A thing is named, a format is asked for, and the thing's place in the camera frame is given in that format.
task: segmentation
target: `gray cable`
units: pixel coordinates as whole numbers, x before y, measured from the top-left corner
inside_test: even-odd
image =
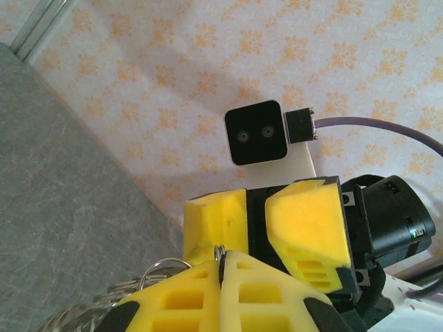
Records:
[[[434,140],[433,138],[421,133],[417,130],[411,129],[409,127],[401,126],[400,124],[395,124],[383,120],[370,119],[370,118],[358,118],[353,116],[343,116],[335,118],[326,118],[315,121],[316,128],[332,127],[332,126],[342,126],[342,125],[354,125],[354,126],[364,126],[379,128],[388,131],[393,131],[404,136],[408,136],[425,144],[432,150],[437,152],[443,157],[443,145],[442,143]],[[434,284],[420,289],[420,290],[410,290],[406,292],[406,296],[410,299],[420,299],[423,297],[429,297],[431,295],[440,293],[443,291],[443,277],[437,280]]]
[[[409,127],[401,126],[400,124],[395,124],[383,120],[369,119],[369,118],[358,118],[354,116],[343,116],[335,118],[326,118],[315,121],[316,128],[332,127],[332,126],[342,126],[342,125],[354,125],[354,126],[364,126],[379,128],[388,131],[393,131],[404,136],[408,136],[417,140],[426,146],[430,147],[432,150],[437,152],[443,157],[443,144],[434,140],[433,138],[421,133],[417,130],[411,129]]]

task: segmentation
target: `black cylinder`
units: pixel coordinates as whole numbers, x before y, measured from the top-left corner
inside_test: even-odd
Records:
[[[389,176],[363,189],[374,257],[429,241],[435,225],[413,189],[400,177]]]

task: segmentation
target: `camera lens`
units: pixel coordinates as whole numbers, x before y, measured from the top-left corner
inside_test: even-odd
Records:
[[[249,134],[246,133],[245,131],[241,131],[237,134],[237,139],[239,140],[239,142],[245,143],[249,139]]]
[[[263,137],[270,138],[274,134],[274,128],[271,126],[266,126],[262,129]]]

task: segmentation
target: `black wire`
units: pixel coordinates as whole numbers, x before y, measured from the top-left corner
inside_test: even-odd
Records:
[[[430,270],[418,273],[412,277],[404,279],[405,282],[422,286],[424,284],[429,284],[429,282],[435,281],[443,273],[443,264],[434,266]]]
[[[432,285],[420,289],[420,290],[409,290],[406,292],[406,296],[410,299],[422,299],[423,297],[429,297],[431,295],[440,293],[443,291],[443,277],[438,279]]]

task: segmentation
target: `gray carpet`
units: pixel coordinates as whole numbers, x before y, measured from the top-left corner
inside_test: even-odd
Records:
[[[181,235],[0,44],[0,331],[35,329],[153,262]]]

